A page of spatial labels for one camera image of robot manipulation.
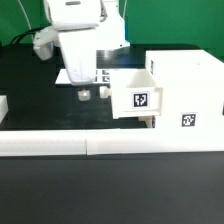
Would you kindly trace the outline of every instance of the black cable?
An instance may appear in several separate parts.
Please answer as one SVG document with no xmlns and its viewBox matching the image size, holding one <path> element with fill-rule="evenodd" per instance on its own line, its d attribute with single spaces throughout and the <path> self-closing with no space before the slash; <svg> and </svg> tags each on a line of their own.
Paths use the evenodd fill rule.
<svg viewBox="0 0 224 224">
<path fill-rule="evenodd" d="M 42 29 L 44 29 L 44 28 L 45 28 L 45 27 L 37 27 L 37 28 L 33 28 L 33 29 L 31 29 L 31 30 L 26 31 L 25 33 L 22 33 L 22 34 L 20 34 L 20 35 L 17 35 L 16 37 L 14 37 L 14 38 L 11 40 L 10 44 L 14 44 L 14 41 L 16 41 L 15 44 L 19 44 L 20 41 L 21 41 L 24 37 L 26 37 L 26 36 L 28 36 L 28 35 L 34 35 L 37 31 L 42 30 Z"/>
</svg>

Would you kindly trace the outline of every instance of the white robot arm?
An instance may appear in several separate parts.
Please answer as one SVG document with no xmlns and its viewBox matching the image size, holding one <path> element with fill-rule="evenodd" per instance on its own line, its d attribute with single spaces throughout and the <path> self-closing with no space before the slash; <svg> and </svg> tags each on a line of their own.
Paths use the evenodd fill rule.
<svg viewBox="0 0 224 224">
<path fill-rule="evenodd" d="M 44 0 L 45 14 L 52 26 L 36 34 L 35 52 L 47 60 L 52 57 L 53 45 L 61 47 L 71 84 L 93 83 L 97 50 L 105 56 L 130 46 L 125 41 L 125 25 L 118 6 L 118 0 Z"/>
</svg>

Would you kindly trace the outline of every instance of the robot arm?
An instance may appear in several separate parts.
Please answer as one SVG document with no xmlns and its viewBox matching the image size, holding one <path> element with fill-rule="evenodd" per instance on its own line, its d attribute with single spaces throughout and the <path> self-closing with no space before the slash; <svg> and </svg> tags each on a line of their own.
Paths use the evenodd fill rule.
<svg viewBox="0 0 224 224">
<path fill-rule="evenodd" d="M 71 83 L 92 83 L 96 74 L 95 28 L 101 20 L 101 0 L 45 0 L 44 6 L 52 27 L 36 34 L 34 50 L 46 60 L 52 56 L 50 42 L 58 42 Z"/>
</svg>

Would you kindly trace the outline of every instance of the black table surface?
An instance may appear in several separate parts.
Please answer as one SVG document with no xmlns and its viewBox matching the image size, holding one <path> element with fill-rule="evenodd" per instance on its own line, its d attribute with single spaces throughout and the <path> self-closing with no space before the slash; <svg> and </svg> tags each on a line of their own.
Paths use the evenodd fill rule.
<svg viewBox="0 0 224 224">
<path fill-rule="evenodd" d="M 144 68 L 147 49 L 195 49 L 191 45 L 132 45 L 129 54 L 112 60 L 98 57 L 98 68 Z M 9 112 L 0 130 L 144 128 L 137 118 L 112 118 L 111 100 L 100 99 L 99 86 L 56 86 L 63 61 L 60 50 L 41 61 L 32 45 L 9 45 L 0 53 L 0 95 L 7 95 Z M 91 100 L 78 100 L 89 89 Z"/>
<path fill-rule="evenodd" d="M 146 47 L 140 47 L 99 67 L 125 61 L 142 68 Z M 54 85 L 61 63 L 60 55 L 40 62 L 30 45 L 3 48 L 0 93 L 8 96 L 10 112 L 1 130 L 139 125 L 124 119 L 95 126 L 88 122 L 92 115 L 77 115 L 70 105 L 76 89 Z M 105 105 L 107 119 L 109 101 Z M 80 103 L 80 111 L 87 107 Z M 86 122 L 73 123 L 74 115 Z M 223 189 L 223 152 L 0 158 L 0 223 L 223 224 Z"/>
</svg>

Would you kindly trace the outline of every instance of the white box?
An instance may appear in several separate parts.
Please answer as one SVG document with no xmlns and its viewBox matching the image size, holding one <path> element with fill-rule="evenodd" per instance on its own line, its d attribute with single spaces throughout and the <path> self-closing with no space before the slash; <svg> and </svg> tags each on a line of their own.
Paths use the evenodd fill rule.
<svg viewBox="0 0 224 224">
<path fill-rule="evenodd" d="M 147 51 L 146 68 L 163 88 L 155 128 L 224 127 L 221 61 L 203 50 Z"/>
<path fill-rule="evenodd" d="M 113 118 L 160 115 L 162 88 L 146 69 L 110 71 Z"/>
</svg>

